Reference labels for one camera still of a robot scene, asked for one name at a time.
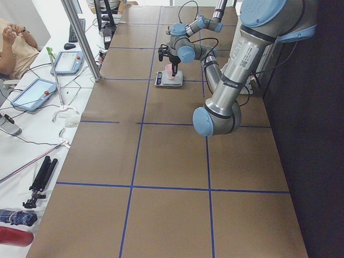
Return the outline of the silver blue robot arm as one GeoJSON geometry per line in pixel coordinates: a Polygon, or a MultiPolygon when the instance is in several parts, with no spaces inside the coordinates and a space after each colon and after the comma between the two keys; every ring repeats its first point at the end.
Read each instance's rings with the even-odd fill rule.
{"type": "Polygon", "coordinates": [[[212,97],[193,113],[198,134],[210,137],[231,133],[239,127],[241,111],[237,97],[257,70],[265,48],[312,37],[318,6],[318,1],[243,1],[235,49],[212,86],[212,97]]]}
{"type": "Polygon", "coordinates": [[[190,37],[202,29],[216,33],[220,32],[223,27],[221,20],[226,4],[226,1],[218,1],[210,19],[197,13],[192,23],[184,24],[179,19],[178,23],[174,23],[172,27],[168,28],[166,35],[169,37],[169,42],[161,44],[158,49],[158,57],[160,62],[164,57],[169,59],[170,69],[165,70],[165,74],[170,75],[171,80],[177,77],[179,81],[182,81],[182,74],[178,70],[179,63],[190,63],[198,60],[206,67],[208,59],[216,57],[216,46],[200,45],[199,42],[205,40],[205,38],[191,41],[190,37]]]}

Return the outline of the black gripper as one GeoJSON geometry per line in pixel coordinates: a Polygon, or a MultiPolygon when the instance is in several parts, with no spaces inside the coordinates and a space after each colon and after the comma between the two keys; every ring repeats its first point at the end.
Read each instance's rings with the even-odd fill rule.
{"type": "Polygon", "coordinates": [[[168,45],[163,45],[163,56],[169,59],[172,68],[172,77],[175,77],[178,72],[178,64],[181,62],[176,51],[168,45]]]}

